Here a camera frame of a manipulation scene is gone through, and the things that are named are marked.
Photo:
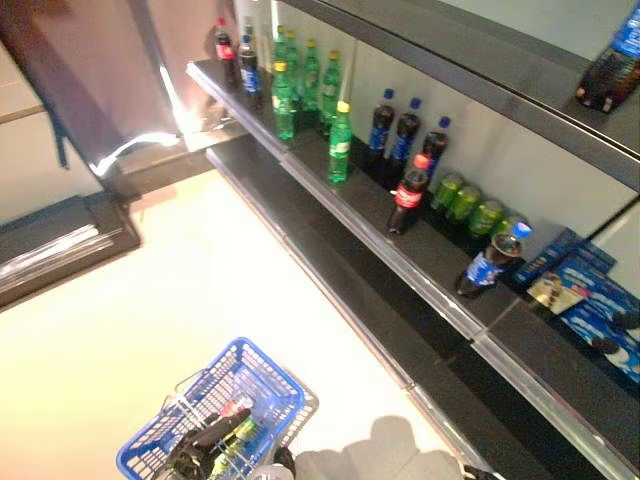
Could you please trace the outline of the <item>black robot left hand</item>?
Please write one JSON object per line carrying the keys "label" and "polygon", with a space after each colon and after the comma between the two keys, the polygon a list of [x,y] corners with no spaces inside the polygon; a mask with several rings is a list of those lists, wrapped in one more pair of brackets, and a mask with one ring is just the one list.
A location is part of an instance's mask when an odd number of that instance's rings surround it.
{"label": "black robot left hand", "polygon": [[231,452],[239,440],[239,427],[251,416],[250,409],[218,418],[201,430],[187,432],[172,449],[154,479],[208,479],[216,461]]}

